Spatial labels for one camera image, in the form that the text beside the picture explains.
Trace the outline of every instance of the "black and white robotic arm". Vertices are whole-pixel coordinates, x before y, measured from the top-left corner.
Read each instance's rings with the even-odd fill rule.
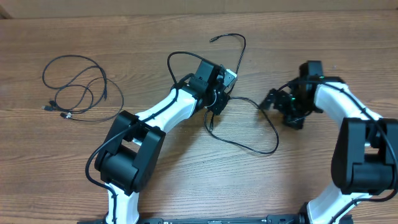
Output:
[[[274,104],[274,108],[284,114],[284,124],[294,129],[303,128],[305,117],[313,111],[325,112],[339,126],[340,133],[331,163],[333,181],[317,198],[305,203],[297,214],[202,220],[150,218],[142,221],[137,211],[139,192],[154,171],[165,134],[204,107],[220,114],[229,100],[226,93],[236,79],[231,70],[202,60],[196,74],[189,75],[189,82],[180,82],[159,104],[136,115],[123,111],[115,119],[105,142],[128,127],[134,128],[110,142],[95,161],[101,180],[117,195],[117,208],[114,209],[114,193],[109,191],[106,219],[80,223],[350,224],[353,221],[345,214],[359,203],[358,199],[371,198],[395,188],[395,155],[387,150],[380,132],[369,117],[383,128],[394,149],[398,149],[398,141],[394,139],[398,134],[397,120],[384,119],[367,109],[353,96],[343,80],[324,77],[321,62],[309,61],[300,67],[299,78],[283,86],[289,87],[290,93],[283,91],[283,87],[273,89],[261,107],[268,110]],[[153,116],[173,101],[161,114]],[[139,151],[135,153],[123,146],[123,139],[140,145]],[[378,148],[379,153],[366,154],[365,146]]]

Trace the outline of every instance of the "wooden tabletop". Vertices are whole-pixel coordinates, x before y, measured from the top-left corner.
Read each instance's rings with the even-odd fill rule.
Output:
[[[372,110],[397,118],[398,12],[296,12],[205,16],[94,17],[0,21],[0,223],[63,224],[101,218],[108,210],[106,191],[85,178],[87,158],[105,138],[112,121],[78,123],[41,108],[55,90],[42,83],[42,70],[54,57],[78,54],[97,61],[124,93],[125,110],[137,113],[169,93],[166,59],[176,50],[195,52],[234,70],[241,40],[248,47],[232,95],[260,103],[271,88],[298,75],[307,60],[322,60],[325,75],[340,76]],[[66,84],[90,65],[66,58],[46,74],[53,86]],[[198,60],[175,56],[177,79],[195,72]],[[76,80],[100,77],[89,71]],[[101,82],[93,87],[96,97]],[[61,106],[72,106],[82,89],[65,90]],[[75,117],[112,115],[121,97]],[[337,125],[313,114],[303,130],[281,125],[275,154],[261,156],[210,137],[200,111],[168,133],[149,185],[140,193],[143,217],[263,217],[296,213],[331,181],[330,161]],[[215,134],[268,151],[275,134],[255,108],[231,101],[215,118]],[[99,179],[99,173],[91,173]],[[398,199],[362,203],[356,223],[396,223]]]

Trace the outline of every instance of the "wooden table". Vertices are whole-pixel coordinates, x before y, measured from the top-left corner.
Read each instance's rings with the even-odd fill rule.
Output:
[[[397,117],[398,12],[300,12],[205,16],[94,17],[0,21],[0,223],[61,224],[101,218],[108,209],[106,191],[88,182],[84,166],[103,141],[112,121],[77,123],[41,110],[55,91],[42,83],[52,58],[80,54],[96,60],[123,90],[125,110],[146,110],[169,92],[166,58],[176,50],[198,53],[234,69],[241,41],[224,37],[239,32],[248,47],[234,96],[261,102],[271,88],[297,76],[307,60],[322,60],[325,75],[340,76],[372,110]],[[46,79],[61,86],[89,63],[64,59]],[[195,72],[198,60],[176,56],[177,78]],[[99,77],[90,71],[77,80]],[[101,92],[97,84],[95,94]],[[67,90],[62,106],[80,99]],[[111,115],[120,105],[116,89],[81,118]],[[338,128],[325,114],[313,114],[303,130],[281,125],[272,156],[260,156],[210,137],[199,112],[168,133],[155,173],[141,192],[143,217],[262,217],[295,213],[331,181],[330,160]],[[215,134],[261,150],[275,135],[251,105],[231,101],[215,119]],[[92,171],[98,178],[99,173]],[[356,223],[396,223],[398,199],[362,203]]]

